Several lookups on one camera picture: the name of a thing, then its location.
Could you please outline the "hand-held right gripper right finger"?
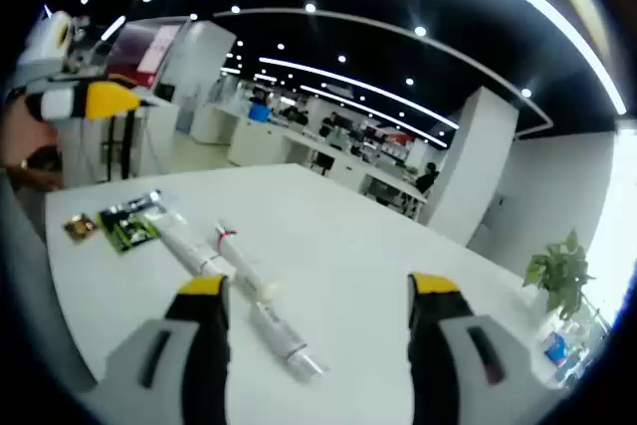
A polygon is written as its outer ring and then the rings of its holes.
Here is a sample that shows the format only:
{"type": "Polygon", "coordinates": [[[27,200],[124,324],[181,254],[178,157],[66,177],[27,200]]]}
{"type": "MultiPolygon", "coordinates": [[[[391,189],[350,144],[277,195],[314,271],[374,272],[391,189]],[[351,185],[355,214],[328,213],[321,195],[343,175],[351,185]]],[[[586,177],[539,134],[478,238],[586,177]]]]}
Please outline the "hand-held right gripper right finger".
{"type": "Polygon", "coordinates": [[[412,273],[407,356],[416,424],[538,424],[562,398],[531,369],[531,351],[477,316],[452,281],[412,273]]]}

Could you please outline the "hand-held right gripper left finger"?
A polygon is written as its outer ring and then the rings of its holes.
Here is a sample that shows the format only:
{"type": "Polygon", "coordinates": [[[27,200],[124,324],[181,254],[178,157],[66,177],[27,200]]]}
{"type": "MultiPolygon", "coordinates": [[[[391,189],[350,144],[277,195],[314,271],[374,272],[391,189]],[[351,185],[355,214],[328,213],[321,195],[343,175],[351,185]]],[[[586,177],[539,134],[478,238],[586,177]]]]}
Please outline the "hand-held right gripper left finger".
{"type": "Polygon", "coordinates": [[[182,286],[161,319],[149,319],[106,360],[82,395],[101,424],[225,424],[230,362],[229,278],[182,286]]]}

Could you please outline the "person's left hand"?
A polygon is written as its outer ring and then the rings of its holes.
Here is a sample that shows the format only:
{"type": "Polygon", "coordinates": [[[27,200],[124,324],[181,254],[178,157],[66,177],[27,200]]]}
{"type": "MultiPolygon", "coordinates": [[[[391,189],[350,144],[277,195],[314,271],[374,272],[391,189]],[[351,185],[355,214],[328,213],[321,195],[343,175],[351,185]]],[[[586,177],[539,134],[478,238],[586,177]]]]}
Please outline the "person's left hand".
{"type": "Polygon", "coordinates": [[[24,94],[7,104],[1,117],[1,168],[14,190],[28,187],[49,192],[63,188],[60,174],[23,165],[37,150],[56,146],[57,140],[58,134],[49,123],[31,115],[24,94]]]}

